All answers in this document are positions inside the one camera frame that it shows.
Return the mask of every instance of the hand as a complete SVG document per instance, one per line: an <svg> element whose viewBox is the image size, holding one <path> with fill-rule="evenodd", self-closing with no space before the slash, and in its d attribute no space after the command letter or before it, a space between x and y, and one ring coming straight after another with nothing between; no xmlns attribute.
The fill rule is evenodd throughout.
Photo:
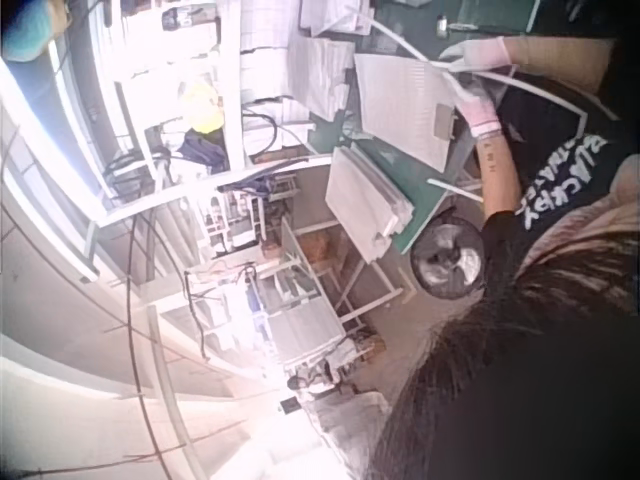
<svg viewBox="0 0 640 480"><path fill-rule="evenodd" d="M439 58L444 60L452 57L461 57L451 62L449 70L452 72L491 70L511 65L504 37L465 40L445 49Z"/></svg>
<svg viewBox="0 0 640 480"><path fill-rule="evenodd" d="M472 83L465 89L450 73L444 72L442 75L453 94L456 108L467 121L474 138L502 130L493 102L479 83Z"/></svg>

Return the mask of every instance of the white paper stack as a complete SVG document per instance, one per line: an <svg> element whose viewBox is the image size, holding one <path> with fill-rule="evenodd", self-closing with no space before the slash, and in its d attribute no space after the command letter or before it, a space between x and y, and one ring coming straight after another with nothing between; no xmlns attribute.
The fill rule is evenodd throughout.
<svg viewBox="0 0 640 480"><path fill-rule="evenodd" d="M240 56L242 103L287 94L287 50L263 48Z"/></svg>
<svg viewBox="0 0 640 480"><path fill-rule="evenodd" d="M241 50L286 48L299 13L300 0L242 0Z"/></svg>
<svg viewBox="0 0 640 480"><path fill-rule="evenodd" d="M367 263L380 258L411 220L413 205L391 181L355 149L333 151L327 205Z"/></svg>
<svg viewBox="0 0 640 480"><path fill-rule="evenodd" d="M294 37L288 49L289 94L331 122L347 105L345 70L353 68L355 44Z"/></svg>
<svg viewBox="0 0 640 480"><path fill-rule="evenodd" d="M410 58L356 55L362 129L443 172L449 139L436 131L438 105L453 111L440 70Z"/></svg>
<svg viewBox="0 0 640 480"><path fill-rule="evenodd" d="M357 10L369 18L373 18L375 14L370 0L302 0L300 28L310 29L312 37L327 30L369 35L371 24L354 15L352 10Z"/></svg>

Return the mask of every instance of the white tube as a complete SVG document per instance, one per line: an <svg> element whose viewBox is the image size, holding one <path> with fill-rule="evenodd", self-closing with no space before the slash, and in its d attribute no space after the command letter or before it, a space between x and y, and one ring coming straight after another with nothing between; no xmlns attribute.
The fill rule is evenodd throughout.
<svg viewBox="0 0 640 480"><path fill-rule="evenodd" d="M470 198L471 200L475 200L479 203L484 203L484 200L480 195L476 195L475 193L467 192L461 188L450 185L445 182L441 182L440 180L436 180L435 178L428 178L427 183L431 185L435 185L436 187L444 188L445 190L449 190L450 192L457 193L458 195L462 195L463 197Z"/></svg>
<svg viewBox="0 0 640 480"><path fill-rule="evenodd" d="M403 48L405 48L409 53L411 53L414 57L416 57L418 60L422 61L422 62L427 62L431 65L433 65L434 67L437 68L443 68L446 70L449 70L449 63L446 62L432 62L430 61L426 56L424 56L417 48L415 48L413 45L411 45L409 42L407 42L404 38L402 38L400 35L398 35L397 33L393 32L392 30L388 29L387 27L385 27L384 25L382 25L381 23L377 22L376 20L373 20L369 17L367 17L366 15L361 14L360 12L354 10L353 8L350 8L350 10L355 14L358 15L358 17L360 17L362 20L366 20L368 22L371 23L371 25L373 25L374 27L376 27L378 30L380 30L382 33L384 33L385 35L387 35L389 38L391 38L392 40L394 40L396 43L398 43L400 46L402 46ZM577 136L582 136L584 134L584 130L587 124L587 114L584 110L579 109L578 107L576 107L575 105L573 105L570 102L567 102L566 100L553 95L541 88L535 87L533 85L529 85L526 82L523 82L522 80L517 80L515 78L506 76L506 75L500 75L498 73L493 73L493 72L482 72L482 71L474 71L473 72L475 75L478 75L479 77L484 77L484 78L489 78L491 80L495 80L496 82L501 82L507 85L511 85L512 87L516 87L516 88L520 88L521 90L525 90L529 93L532 93L534 95L538 95L539 97L542 98L546 98L547 100L560 105L561 107L566 108L569 111L574 112L575 114L577 114L580 117L580 121L578 124L578 133Z"/></svg>

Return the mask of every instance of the floor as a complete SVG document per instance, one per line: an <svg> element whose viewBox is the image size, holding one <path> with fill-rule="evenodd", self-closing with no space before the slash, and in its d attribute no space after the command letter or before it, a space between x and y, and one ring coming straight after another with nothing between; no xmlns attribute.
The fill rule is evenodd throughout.
<svg viewBox="0 0 640 480"><path fill-rule="evenodd" d="M324 203L328 167L298 172L301 193L294 201L294 224L306 226L326 221L331 212ZM457 215L480 227L482 210L479 204L462 197L450 197L442 209L455 204ZM393 404L416 362L425 355L434 331L448 319L465 311L478 299L478 294L448 301L434 298L420 288L415 280L409 257L391 247L378 262L394 285L410 290L400 269L411 280L417 293L406 303L406 295L372 310L364 316L385 341L387 350L358 366L352 380L362 390L378 390ZM364 269L349 298L357 307L383 294L383 286L370 267Z"/></svg>

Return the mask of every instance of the paper sheet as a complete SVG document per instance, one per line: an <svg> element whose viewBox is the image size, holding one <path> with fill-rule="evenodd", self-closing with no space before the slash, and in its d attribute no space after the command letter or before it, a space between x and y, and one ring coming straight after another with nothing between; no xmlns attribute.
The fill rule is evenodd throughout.
<svg viewBox="0 0 640 480"><path fill-rule="evenodd" d="M443 172L449 140L434 135L438 104L454 108L438 69L410 58L355 56L362 129Z"/></svg>

